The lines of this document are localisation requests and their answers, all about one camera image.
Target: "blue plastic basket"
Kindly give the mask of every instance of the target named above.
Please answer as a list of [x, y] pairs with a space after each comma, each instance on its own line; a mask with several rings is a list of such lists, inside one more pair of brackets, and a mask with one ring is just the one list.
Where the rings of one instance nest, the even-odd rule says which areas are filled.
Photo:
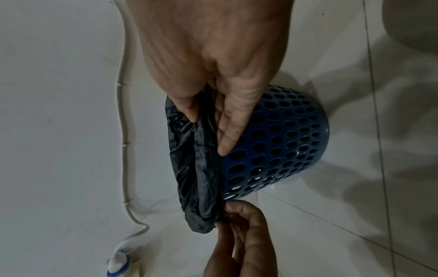
[[311, 167], [329, 141], [329, 122], [312, 99], [269, 86], [233, 151], [222, 158], [222, 195], [238, 199]]

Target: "hand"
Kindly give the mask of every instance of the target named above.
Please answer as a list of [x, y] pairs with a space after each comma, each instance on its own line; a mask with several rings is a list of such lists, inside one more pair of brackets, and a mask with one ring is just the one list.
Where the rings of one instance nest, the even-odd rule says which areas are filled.
[[216, 224], [218, 242], [203, 276], [276, 277], [275, 250], [263, 213], [239, 200], [227, 202], [225, 211], [229, 213], [229, 224]]
[[149, 73], [176, 107], [198, 120], [194, 97], [209, 83], [218, 153], [228, 154], [277, 73], [293, 0], [126, 0]]

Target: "human hand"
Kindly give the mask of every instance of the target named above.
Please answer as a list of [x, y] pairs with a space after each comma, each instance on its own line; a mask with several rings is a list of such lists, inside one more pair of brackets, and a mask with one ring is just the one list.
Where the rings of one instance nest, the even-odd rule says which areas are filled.
[[229, 224], [216, 224], [218, 242], [203, 276], [276, 277], [275, 250], [263, 213], [240, 200], [227, 202], [225, 211], [229, 213]]
[[277, 73], [293, 0], [126, 0], [152, 78], [192, 122], [194, 97], [218, 91], [218, 153], [228, 154]]

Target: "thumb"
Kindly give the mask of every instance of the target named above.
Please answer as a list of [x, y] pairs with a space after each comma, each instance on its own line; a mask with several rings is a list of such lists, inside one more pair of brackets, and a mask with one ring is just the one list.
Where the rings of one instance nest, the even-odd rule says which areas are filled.
[[185, 114], [185, 116], [193, 123], [198, 121], [199, 104], [196, 96], [177, 97], [170, 96], [170, 100], [175, 104], [176, 108]]
[[218, 228], [218, 242], [213, 250], [211, 257], [226, 255], [232, 256], [234, 249], [234, 233], [231, 226], [225, 222], [217, 222], [216, 227]]

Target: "garbage bag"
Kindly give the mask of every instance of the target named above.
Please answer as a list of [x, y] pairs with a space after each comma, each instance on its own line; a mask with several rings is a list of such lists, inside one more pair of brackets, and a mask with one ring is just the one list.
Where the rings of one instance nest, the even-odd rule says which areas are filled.
[[223, 211], [220, 156], [217, 152], [214, 103], [209, 87], [197, 95], [196, 124], [166, 99], [170, 160], [185, 219], [194, 232], [209, 233]]

